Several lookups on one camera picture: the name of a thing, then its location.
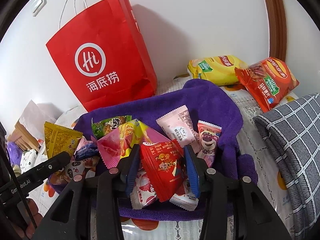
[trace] silver bolt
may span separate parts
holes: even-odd
[[[109,170],[109,173],[110,174],[117,174],[118,173],[118,169],[117,168],[111,168],[110,170]]]
[[[245,183],[250,183],[250,182],[251,182],[251,179],[250,179],[250,177],[248,177],[248,176],[244,176],[244,177],[242,178],[242,180],[243,180]]]
[[[80,174],[73,177],[74,181],[81,181],[81,179],[82,179],[82,175],[80,175]]]
[[[207,169],[207,173],[213,175],[213,174],[216,174],[216,170],[213,169],[213,168],[208,168],[208,169]]]

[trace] gray plaid fabric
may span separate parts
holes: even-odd
[[[311,94],[254,117],[286,182],[296,239],[320,215],[320,96]]]

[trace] purple cloth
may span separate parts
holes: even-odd
[[[7,142],[7,149],[11,164],[20,166],[22,150],[15,142]]]
[[[165,135],[156,123],[156,119],[183,105],[186,105],[189,110],[195,131],[198,131],[198,120],[222,127],[221,137],[218,141],[221,154],[219,157],[217,156],[213,165],[214,168],[233,179],[238,179],[238,174],[257,177],[251,156],[241,155],[241,160],[238,162],[236,159],[236,153],[239,149],[236,135],[243,125],[240,110],[223,90],[209,81],[192,79],[186,82],[183,89],[178,91],[96,109],[82,115],[74,129],[83,132],[86,139],[90,140],[90,136],[93,135],[91,120],[99,122],[114,116],[132,115],[133,118],[139,119]],[[96,175],[106,170],[107,168],[100,160],[96,167]],[[205,202],[203,200],[199,200],[198,207],[192,212],[168,202],[154,203],[143,210],[133,210],[130,200],[119,201],[121,216],[138,219],[173,221],[202,219],[204,209]]]

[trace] finger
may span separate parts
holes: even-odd
[[[17,232],[17,234],[18,234],[21,238],[23,238],[23,237],[24,237],[24,232],[23,232],[23,230],[22,230],[20,227],[18,227],[16,224],[12,223],[11,221],[10,221],[10,223],[11,223],[13,229]]]
[[[33,216],[36,215],[39,212],[39,209],[38,209],[38,206],[35,203],[35,201],[31,198],[27,198],[27,202],[28,202],[28,206],[30,208],[31,214]]]
[[[43,218],[42,215],[38,213],[38,214],[34,215],[33,217],[34,217],[35,222],[36,222],[36,224],[37,224],[37,226],[38,226],[38,225],[40,224],[42,218]],[[26,235],[27,235],[27,237],[28,237],[28,238],[31,238],[32,235],[33,235],[33,233],[34,233],[35,231],[36,231],[36,230],[35,230],[35,227],[34,227],[33,224],[30,222],[29,225],[28,225],[28,228],[27,228],[27,230],[26,230]]]

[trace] lay's logo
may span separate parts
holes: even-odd
[[[267,61],[270,62],[271,65],[273,65],[275,70],[279,73],[280,77],[282,77],[282,78],[287,77],[287,74],[282,71],[281,67],[278,65],[278,63],[275,60],[269,58],[269,59],[267,59]]]
[[[221,63],[223,65],[225,65],[226,67],[232,67],[233,66],[233,64],[229,61],[227,56],[219,56],[219,58],[221,60]]]

